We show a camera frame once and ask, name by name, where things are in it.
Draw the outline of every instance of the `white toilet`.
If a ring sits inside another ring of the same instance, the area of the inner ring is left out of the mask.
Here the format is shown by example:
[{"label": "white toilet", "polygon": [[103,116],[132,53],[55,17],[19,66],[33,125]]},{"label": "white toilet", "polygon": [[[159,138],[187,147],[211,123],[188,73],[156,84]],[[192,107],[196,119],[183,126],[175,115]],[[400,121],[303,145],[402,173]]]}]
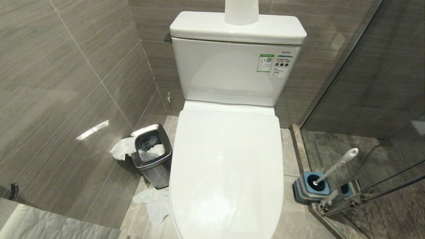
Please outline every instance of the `white toilet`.
[{"label": "white toilet", "polygon": [[270,239],[283,202],[274,105],[306,32],[296,17],[228,25],[223,13],[181,12],[170,26],[186,102],[170,176],[182,239]]}]

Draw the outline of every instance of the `stainless steel trash can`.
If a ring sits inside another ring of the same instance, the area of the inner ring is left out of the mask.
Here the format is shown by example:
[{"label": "stainless steel trash can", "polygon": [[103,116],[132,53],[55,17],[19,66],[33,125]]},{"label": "stainless steel trash can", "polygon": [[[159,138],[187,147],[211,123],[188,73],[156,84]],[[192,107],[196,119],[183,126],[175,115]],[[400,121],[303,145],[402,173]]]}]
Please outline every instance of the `stainless steel trash can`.
[{"label": "stainless steel trash can", "polygon": [[[137,152],[131,154],[134,166],[156,189],[168,187],[173,148],[161,124],[150,125],[135,131]],[[146,157],[146,152],[154,145],[162,144],[165,152],[156,158]]]}]

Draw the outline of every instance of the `used tissue on floor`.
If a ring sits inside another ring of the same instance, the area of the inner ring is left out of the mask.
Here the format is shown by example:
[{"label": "used tissue on floor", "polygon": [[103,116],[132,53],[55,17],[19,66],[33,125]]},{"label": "used tissue on floor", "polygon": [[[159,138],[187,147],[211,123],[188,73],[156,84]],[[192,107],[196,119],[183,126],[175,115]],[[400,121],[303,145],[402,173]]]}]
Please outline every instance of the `used tissue on floor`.
[{"label": "used tissue on floor", "polygon": [[134,203],[145,203],[152,226],[158,226],[170,214],[168,188],[156,190],[149,188],[133,197]]},{"label": "used tissue on floor", "polygon": [[112,157],[114,157],[116,160],[125,160],[125,154],[131,155],[132,153],[136,152],[136,148],[134,147],[135,140],[136,137],[120,140],[110,150]]}]

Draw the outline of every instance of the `shower floor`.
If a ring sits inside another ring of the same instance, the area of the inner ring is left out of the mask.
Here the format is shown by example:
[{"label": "shower floor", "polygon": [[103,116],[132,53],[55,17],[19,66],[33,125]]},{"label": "shower floor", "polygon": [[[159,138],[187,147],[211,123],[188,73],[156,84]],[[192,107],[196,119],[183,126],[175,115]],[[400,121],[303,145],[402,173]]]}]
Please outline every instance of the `shower floor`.
[{"label": "shower floor", "polygon": [[[303,131],[303,140],[312,171],[329,169],[349,149],[359,148],[358,156],[329,177],[329,184],[335,188],[351,179],[362,164],[363,156],[379,144],[375,138],[347,136],[317,131]],[[393,147],[377,147],[364,161],[357,179],[369,193],[382,193],[420,174],[425,174],[425,163],[379,183],[397,172],[414,165],[424,156],[423,142],[393,140]],[[425,181],[420,181],[387,196],[351,208],[341,213],[371,239],[425,238]],[[330,216],[338,220],[341,215]]]}]

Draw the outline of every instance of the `toilet seat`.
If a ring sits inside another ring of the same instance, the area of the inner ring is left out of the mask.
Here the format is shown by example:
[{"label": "toilet seat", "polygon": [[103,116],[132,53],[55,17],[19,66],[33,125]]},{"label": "toilet seat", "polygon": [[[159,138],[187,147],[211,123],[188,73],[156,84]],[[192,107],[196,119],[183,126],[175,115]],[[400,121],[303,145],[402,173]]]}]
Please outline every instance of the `toilet seat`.
[{"label": "toilet seat", "polygon": [[278,118],[235,111],[185,105],[180,112],[169,191],[182,239],[270,239],[276,229],[283,202]]}]

